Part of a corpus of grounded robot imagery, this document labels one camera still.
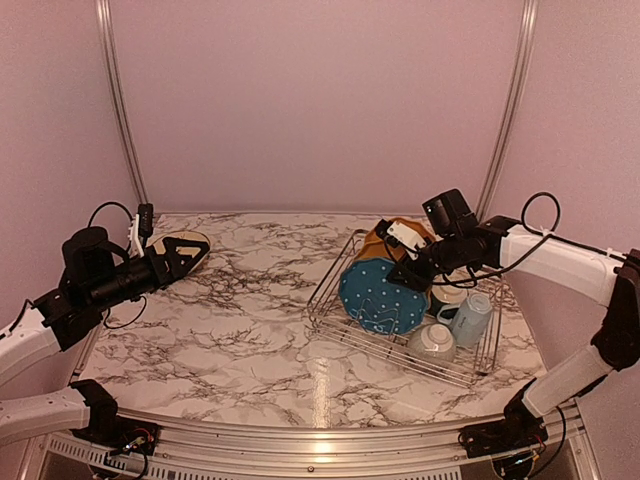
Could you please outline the blue polka dot plate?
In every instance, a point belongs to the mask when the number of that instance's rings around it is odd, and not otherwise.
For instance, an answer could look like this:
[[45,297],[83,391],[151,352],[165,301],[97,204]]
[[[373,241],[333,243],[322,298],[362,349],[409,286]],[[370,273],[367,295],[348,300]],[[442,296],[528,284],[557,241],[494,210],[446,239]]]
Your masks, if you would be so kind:
[[357,260],[340,276],[339,297],[345,312],[366,331],[404,335],[423,321],[430,300],[388,280],[394,264],[384,258]]

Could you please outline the yellow polka dot plate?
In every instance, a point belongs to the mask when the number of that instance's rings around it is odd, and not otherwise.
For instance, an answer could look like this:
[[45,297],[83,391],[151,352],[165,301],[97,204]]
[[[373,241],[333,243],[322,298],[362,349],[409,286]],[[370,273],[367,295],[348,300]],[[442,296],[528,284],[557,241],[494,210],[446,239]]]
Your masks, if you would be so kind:
[[403,217],[380,220],[366,234],[356,259],[416,260],[418,253],[435,241],[435,236],[420,221]]
[[395,262],[389,255],[392,248],[386,245],[384,242],[368,242],[365,243],[359,252],[355,255],[352,263],[370,260],[370,259],[383,259],[387,263],[394,265]]

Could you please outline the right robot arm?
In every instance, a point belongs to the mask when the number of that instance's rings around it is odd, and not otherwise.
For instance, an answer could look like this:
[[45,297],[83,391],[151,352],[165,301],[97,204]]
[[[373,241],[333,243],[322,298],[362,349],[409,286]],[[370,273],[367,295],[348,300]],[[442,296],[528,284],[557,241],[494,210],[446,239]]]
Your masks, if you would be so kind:
[[639,253],[609,253],[535,230],[523,217],[495,216],[479,221],[457,189],[423,204],[436,239],[426,240],[398,222],[380,222],[375,229],[387,250],[407,254],[395,263],[389,280],[415,290],[433,286],[456,269],[466,268],[468,280],[489,267],[500,276],[521,271],[578,292],[606,307],[600,329],[588,346],[523,387],[506,405],[495,438],[515,448],[540,426],[544,415],[564,401],[581,396],[612,371],[639,360]]

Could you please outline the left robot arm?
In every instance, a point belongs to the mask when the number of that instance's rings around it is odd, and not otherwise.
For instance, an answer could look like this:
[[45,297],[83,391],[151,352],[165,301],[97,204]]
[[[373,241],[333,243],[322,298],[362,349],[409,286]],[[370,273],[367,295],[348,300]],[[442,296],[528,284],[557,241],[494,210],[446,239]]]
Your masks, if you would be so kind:
[[[2,383],[84,340],[113,307],[183,279],[210,251],[207,239],[165,236],[161,244],[160,250],[149,246],[131,256],[110,241],[103,227],[76,232],[62,246],[65,269],[59,286],[26,301],[18,318],[1,331]],[[61,430],[116,445],[125,428],[116,400],[94,380],[1,403],[4,445]]]

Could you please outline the dark teal mug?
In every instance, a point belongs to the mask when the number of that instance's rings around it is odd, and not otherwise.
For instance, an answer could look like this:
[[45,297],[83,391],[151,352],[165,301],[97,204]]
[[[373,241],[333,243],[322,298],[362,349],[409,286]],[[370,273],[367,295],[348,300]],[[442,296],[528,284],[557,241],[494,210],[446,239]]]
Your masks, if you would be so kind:
[[457,308],[467,298],[467,295],[466,289],[449,285],[434,285],[429,293],[430,305],[427,313],[436,317],[443,307],[453,305]]

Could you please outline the cream floral plate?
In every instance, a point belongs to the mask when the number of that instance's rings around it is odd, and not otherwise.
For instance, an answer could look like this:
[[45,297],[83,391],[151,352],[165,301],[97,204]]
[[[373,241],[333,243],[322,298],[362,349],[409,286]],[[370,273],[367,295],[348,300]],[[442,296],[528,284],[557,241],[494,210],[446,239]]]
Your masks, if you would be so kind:
[[184,277],[202,264],[211,250],[211,241],[204,233],[178,230],[161,235],[151,246],[174,277]]

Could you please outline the light blue mug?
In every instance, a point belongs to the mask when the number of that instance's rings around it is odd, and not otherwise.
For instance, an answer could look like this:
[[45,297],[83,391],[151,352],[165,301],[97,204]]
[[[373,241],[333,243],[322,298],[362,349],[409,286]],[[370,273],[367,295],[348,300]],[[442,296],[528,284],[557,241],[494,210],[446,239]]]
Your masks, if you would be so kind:
[[492,314],[489,297],[472,293],[460,303],[441,307],[436,319],[449,328],[458,346],[471,348],[482,337]]

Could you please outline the pale green bowl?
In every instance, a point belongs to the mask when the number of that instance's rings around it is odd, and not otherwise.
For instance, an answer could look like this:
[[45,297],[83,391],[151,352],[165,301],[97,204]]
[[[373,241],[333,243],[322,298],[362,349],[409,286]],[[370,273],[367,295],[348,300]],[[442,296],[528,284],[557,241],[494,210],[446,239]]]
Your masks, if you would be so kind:
[[450,330],[439,323],[420,326],[409,337],[407,348],[420,357],[452,362],[456,341]]

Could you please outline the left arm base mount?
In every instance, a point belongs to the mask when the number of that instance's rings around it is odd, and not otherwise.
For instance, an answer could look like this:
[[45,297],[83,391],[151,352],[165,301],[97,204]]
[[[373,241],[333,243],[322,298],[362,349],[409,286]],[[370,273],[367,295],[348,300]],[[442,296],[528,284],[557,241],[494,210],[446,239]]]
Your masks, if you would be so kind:
[[156,423],[117,416],[115,423],[104,433],[91,427],[72,429],[74,437],[111,449],[110,455],[154,453],[160,427]]

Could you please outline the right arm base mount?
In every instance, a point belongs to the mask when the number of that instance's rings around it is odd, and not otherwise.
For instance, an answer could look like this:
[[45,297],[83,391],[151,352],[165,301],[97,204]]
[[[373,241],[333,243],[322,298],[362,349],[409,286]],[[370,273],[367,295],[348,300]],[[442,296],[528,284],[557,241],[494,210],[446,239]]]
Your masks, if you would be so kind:
[[458,443],[468,458],[497,455],[530,446],[548,439],[543,421],[495,420],[461,428]]

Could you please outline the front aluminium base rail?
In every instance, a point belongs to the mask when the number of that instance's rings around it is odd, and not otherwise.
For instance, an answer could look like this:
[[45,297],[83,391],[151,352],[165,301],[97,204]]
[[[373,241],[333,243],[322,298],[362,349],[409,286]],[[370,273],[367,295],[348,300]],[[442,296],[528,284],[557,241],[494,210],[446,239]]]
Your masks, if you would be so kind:
[[108,457],[107,448],[68,432],[31,441],[21,479],[493,479],[494,458],[470,459],[458,442],[469,420],[425,425],[315,429],[246,426],[124,410],[155,423],[147,460]]

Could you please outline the right aluminium frame post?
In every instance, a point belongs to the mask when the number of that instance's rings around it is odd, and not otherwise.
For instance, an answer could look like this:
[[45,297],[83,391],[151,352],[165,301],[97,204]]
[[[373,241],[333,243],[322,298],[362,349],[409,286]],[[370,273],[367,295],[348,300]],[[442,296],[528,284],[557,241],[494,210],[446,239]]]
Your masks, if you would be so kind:
[[539,4],[540,2],[537,0],[526,0],[523,2],[514,63],[507,89],[505,106],[476,207],[476,213],[480,219],[485,219],[489,215],[493,199],[498,189],[500,176],[506,164],[511,135],[519,106],[524,96],[531,65]]

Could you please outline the aluminium frame post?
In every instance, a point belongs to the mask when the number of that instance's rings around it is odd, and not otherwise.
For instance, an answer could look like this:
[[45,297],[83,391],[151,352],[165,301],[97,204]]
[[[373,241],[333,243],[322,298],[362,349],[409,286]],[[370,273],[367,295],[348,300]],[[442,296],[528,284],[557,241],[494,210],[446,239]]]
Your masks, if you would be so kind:
[[500,176],[506,164],[511,135],[519,106],[524,96],[531,65],[539,4],[540,2],[537,0],[526,0],[523,2],[514,63],[507,89],[505,106],[476,207],[476,213],[480,219],[485,219],[489,215],[493,199],[498,189]]
[[97,0],[95,4],[111,103],[119,138],[123,148],[127,171],[129,173],[137,201],[139,203],[147,203],[149,201],[149,196],[144,184],[142,169],[139,163],[133,132],[128,118],[123,82],[118,64],[111,2],[108,0]]

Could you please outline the left aluminium frame post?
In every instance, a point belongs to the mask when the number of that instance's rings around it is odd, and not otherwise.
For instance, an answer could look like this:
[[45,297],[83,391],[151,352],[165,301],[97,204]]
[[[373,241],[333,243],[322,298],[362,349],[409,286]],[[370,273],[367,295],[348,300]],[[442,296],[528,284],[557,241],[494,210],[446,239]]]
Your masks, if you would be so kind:
[[123,148],[127,171],[129,173],[137,201],[139,203],[147,203],[149,201],[149,196],[144,184],[142,169],[139,163],[133,132],[128,118],[123,82],[118,64],[111,2],[108,0],[97,0],[95,4],[111,103],[119,138]]

